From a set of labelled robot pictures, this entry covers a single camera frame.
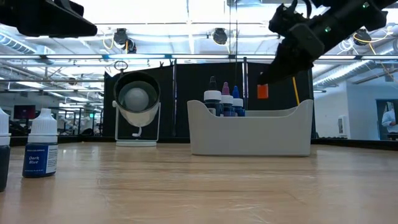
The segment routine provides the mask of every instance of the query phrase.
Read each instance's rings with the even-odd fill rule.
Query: black panel
[[[148,75],[154,77],[160,85],[160,103],[161,103],[161,116],[160,116],[160,131],[159,138],[170,138],[172,136],[172,117],[173,117],[173,68],[153,68],[143,70]],[[116,111],[112,107],[112,101],[114,100],[113,88],[114,84],[118,80],[119,75],[110,77],[105,74],[105,96],[104,96],[104,131],[103,136],[114,136],[115,130],[115,117]],[[155,117],[153,122],[142,128],[141,139],[155,139],[157,134],[157,119]],[[137,133],[138,128],[131,126],[122,116],[119,114],[119,139],[132,139],[131,134]]]
[[[187,102],[203,101],[203,94],[208,88],[211,76],[216,77],[220,91],[224,82],[229,83],[229,89],[232,91],[236,79],[241,98],[243,97],[242,63],[238,63],[238,66],[235,63],[177,65],[177,137],[189,138]]]
[[[248,63],[249,110],[286,110],[297,106],[293,80],[288,78],[268,86],[269,98],[257,99],[257,78],[266,64]],[[308,84],[308,72],[301,72],[296,76],[298,97],[300,101],[312,99]]]

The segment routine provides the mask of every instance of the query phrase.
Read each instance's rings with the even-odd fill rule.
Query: metal frame
[[[119,139],[119,107],[116,106],[116,125],[115,125],[115,132],[114,132],[114,138],[116,141],[124,141],[124,142],[149,142],[149,141],[158,141],[159,140],[159,130],[160,130],[160,108],[162,104],[159,103],[159,109],[158,109],[158,118],[157,118],[157,137],[156,140],[141,140],[141,139]]]

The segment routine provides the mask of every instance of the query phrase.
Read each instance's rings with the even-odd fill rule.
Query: wooden table
[[[303,158],[198,157],[62,144],[53,177],[12,148],[0,223],[398,223],[398,152],[313,146]]]

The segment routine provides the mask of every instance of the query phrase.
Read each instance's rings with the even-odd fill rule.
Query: white plastic basket
[[[191,151],[203,156],[309,156],[313,101],[281,111],[217,117],[200,101],[188,102]]]

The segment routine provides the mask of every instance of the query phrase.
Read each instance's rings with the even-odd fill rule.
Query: ceiling
[[[138,54],[239,54],[239,55],[274,55],[280,40],[268,29],[276,8],[285,1],[242,0],[238,5],[229,8],[225,0],[74,0],[85,7],[84,17],[98,27],[98,33],[94,37],[81,37],[78,39],[50,39],[48,37],[26,37],[18,33],[13,27],[0,25],[0,34],[7,35],[23,45],[36,49],[37,54],[123,54],[124,52],[111,46],[113,33],[117,28],[126,28],[128,35],[134,40]],[[313,8],[313,15],[321,14],[324,7]],[[372,32],[377,48],[380,45],[395,39],[398,34],[398,9],[387,9],[387,27]],[[305,13],[305,5],[299,4],[297,11]],[[226,45],[218,45],[212,39],[215,28],[226,30],[230,37]],[[0,44],[0,54],[21,54],[9,46]],[[352,45],[352,40],[332,49],[329,55],[356,55],[372,54],[369,46]],[[191,63],[210,62],[208,60]],[[48,67],[34,62],[10,60],[19,67],[30,70],[38,76],[52,74],[51,78],[77,78],[99,79],[103,77],[104,66],[72,66],[72,67]],[[158,67],[158,60],[141,60],[131,69],[143,69]],[[317,65],[314,75],[321,75],[335,68],[336,64]],[[61,84],[61,88],[70,86]],[[99,83],[79,83],[83,89],[102,90]]]

